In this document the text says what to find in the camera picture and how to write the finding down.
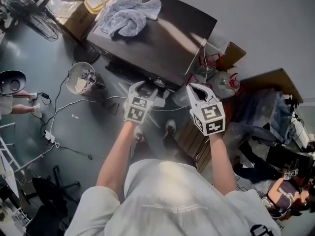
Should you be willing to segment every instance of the person's legs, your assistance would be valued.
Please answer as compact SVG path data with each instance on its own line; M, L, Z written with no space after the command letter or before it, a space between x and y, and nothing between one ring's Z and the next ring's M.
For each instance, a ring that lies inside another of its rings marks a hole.
M252 147L248 142L243 142L240 145L239 149L243 153L243 155L254 164L254 167L260 172L264 173L268 177L268 179L278 179L281 177L280 172L278 172L274 167L272 167L262 158L253 153Z
M248 179L252 183L259 183L261 181L269 180L269 176L263 171L255 168L243 168L243 164L240 163L241 158L237 156L233 162L234 173L242 178Z
M13 94L14 98L27 98L29 101L37 99L37 93L28 93L24 90L21 90Z
M157 158L148 146L139 126L137 126L134 130L134 138L136 140L136 147L134 148L133 155L130 159L130 164L144 159Z
M21 115L34 112L34 107L25 106L22 104L14 105L11 114Z
M163 139L164 146L170 154L174 155L173 160L178 163L188 164L195 168L196 162L194 159L187 155L182 148L177 144L177 141L174 138L176 131L176 123L174 120L168 120L166 123L166 134Z
M22 114L27 114L27 113L33 113L34 116L41 118L42 112L40 109L40 104L38 103L34 107L25 106L22 104L14 105L12 107L11 114L22 115Z

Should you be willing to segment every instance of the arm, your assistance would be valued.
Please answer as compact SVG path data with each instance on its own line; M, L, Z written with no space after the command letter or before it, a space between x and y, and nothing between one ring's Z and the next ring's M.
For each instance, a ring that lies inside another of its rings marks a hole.
M126 173L135 123L127 121L107 156L97 178L97 186L112 189L118 195Z
M106 223L120 206L118 193L127 168L134 128L135 124L130 121L123 125L99 172L96 186L83 193L65 236L104 235Z
M278 191L280 185L282 184L282 182L284 181L284 178L281 177L279 178L274 185L271 187L270 191L268 192L268 197L271 199L272 202L274 202L275 204L279 201L280 197L281 197L281 193Z
M236 190L236 180L231 162L220 134L210 135L212 171L215 188L223 195Z

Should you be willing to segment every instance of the sneaker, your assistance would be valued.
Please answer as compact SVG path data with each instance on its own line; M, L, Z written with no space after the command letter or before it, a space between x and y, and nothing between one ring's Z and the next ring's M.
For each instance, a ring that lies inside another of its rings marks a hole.
M174 133L176 132L176 122L173 119L168 120L165 125L165 129L166 133L164 137L166 137L168 134L173 136Z
M31 98L29 98L29 102L32 102L37 99L37 92L30 93Z
M41 113L41 109L40 109L40 104L38 103L37 105L34 106L34 112L33 115L41 118L42 117L42 113Z
M134 129L133 137L136 140L136 142L141 142L145 140L139 125L137 125L136 128Z

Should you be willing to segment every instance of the office chair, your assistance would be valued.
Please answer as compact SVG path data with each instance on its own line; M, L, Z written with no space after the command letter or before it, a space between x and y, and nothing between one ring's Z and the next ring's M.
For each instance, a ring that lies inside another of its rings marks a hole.
M68 199L78 204L79 200L73 199L68 195L65 190L73 186L80 186L80 183L75 181L72 184L61 186L58 178L59 167L54 167L54 177L56 184L52 183L49 179L33 178L32 182L36 190L35 193L26 195L22 191L25 199L29 203L29 199L38 196L43 202L39 208L35 218L27 225L26 233L29 236L59 236L63 235L63 231L59 229L59 224L62 219L68 216L68 209L66 207Z

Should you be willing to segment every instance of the crumpled cloth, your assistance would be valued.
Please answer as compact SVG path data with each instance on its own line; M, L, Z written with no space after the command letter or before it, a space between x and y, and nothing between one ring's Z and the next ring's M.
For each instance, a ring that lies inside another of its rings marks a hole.
M160 0L112 0L103 11L99 28L110 37L119 29L122 36L136 36L146 25L146 18L158 18L161 6Z
M99 73L94 70L83 70L80 79L86 80L87 84L81 91L80 95L89 95L92 91L97 89L106 90L106 86Z

